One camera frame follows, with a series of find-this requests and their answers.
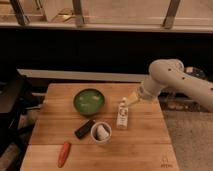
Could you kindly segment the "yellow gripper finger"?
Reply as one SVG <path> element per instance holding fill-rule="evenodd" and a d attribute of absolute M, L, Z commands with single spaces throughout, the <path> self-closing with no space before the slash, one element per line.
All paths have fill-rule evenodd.
<path fill-rule="evenodd" d="M 139 97 L 136 92 L 133 92 L 127 99 L 126 105 L 131 106 L 139 101 Z"/>

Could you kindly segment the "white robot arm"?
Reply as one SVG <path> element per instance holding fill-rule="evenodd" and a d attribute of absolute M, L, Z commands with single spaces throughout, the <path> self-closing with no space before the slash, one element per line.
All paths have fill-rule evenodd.
<path fill-rule="evenodd" d="M 140 100 L 152 101 L 166 87 L 174 88 L 213 112 L 213 83 L 186 74 L 178 59 L 153 61 L 149 65 L 149 76 L 127 98 L 126 105 Z"/>

